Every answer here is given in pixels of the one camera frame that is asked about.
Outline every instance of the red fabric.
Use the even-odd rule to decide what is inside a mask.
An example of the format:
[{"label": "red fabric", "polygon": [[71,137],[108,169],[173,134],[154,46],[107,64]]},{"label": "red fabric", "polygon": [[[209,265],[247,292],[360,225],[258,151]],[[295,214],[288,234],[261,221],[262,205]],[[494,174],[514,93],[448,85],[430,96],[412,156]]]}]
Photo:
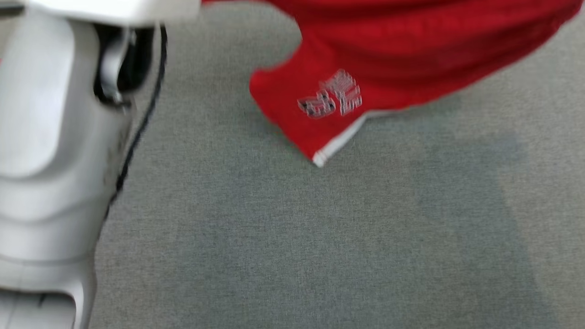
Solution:
[{"label": "red fabric", "polygon": [[[297,21],[303,40],[289,61],[255,72],[250,92],[313,159],[364,112],[435,100],[525,57],[578,13],[583,0],[268,2]],[[352,110],[341,111],[344,96],[323,86],[336,73],[345,77],[347,100],[358,105]],[[355,86],[347,86],[352,79]],[[332,108],[311,117],[315,104]]]}]

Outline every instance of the red cloth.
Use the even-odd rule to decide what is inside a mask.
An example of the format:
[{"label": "red cloth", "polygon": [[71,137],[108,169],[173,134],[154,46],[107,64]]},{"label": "red cloth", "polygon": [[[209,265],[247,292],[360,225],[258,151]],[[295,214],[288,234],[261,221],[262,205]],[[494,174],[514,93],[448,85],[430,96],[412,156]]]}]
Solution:
[{"label": "red cloth", "polygon": [[322,166],[365,113],[435,100],[518,61],[583,0],[268,2],[297,21],[302,43],[284,64],[255,72],[250,92]]}]

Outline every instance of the embroidered logo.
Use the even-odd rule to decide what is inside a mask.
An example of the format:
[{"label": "embroidered logo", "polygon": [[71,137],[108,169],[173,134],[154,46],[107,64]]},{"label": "embroidered logo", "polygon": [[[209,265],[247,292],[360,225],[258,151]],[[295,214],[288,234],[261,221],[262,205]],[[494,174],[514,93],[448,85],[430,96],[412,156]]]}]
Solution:
[{"label": "embroidered logo", "polygon": [[362,94],[356,80],[344,70],[339,70],[331,79],[320,83],[321,90],[316,97],[298,100],[298,105],[309,117],[322,118],[335,112],[336,103],[330,97],[333,94],[339,103],[341,115],[347,115],[362,106]]}]

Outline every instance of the white fabric edge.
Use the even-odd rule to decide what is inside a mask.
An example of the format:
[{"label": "white fabric edge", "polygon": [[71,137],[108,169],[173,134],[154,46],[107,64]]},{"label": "white fabric edge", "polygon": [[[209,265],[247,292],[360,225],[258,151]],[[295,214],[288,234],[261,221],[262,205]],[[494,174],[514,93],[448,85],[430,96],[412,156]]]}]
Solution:
[{"label": "white fabric edge", "polygon": [[356,119],[351,125],[349,125],[342,133],[334,137],[323,147],[321,150],[317,151],[315,155],[313,155],[313,163],[319,167],[323,168],[325,163],[331,159],[333,155],[335,155],[339,150],[341,150],[347,142],[351,140],[355,136],[355,134],[360,130],[364,122],[371,118],[378,118],[380,116],[389,116],[395,115],[396,113],[402,113],[403,111],[396,112],[396,111],[381,111],[381,110],[374,110],[368,111],[362,114],[358,119]]}]

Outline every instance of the white plastic casing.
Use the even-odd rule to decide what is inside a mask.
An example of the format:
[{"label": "white plastic casing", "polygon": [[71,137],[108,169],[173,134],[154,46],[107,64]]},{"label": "white plastic casing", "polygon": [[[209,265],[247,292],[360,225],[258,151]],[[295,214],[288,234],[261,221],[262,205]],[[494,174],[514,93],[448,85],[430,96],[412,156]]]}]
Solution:
[{"label": "white plastic casing", "polygon": [[201,0],[21,0],[56,15],[118,26],[194,19]]}]

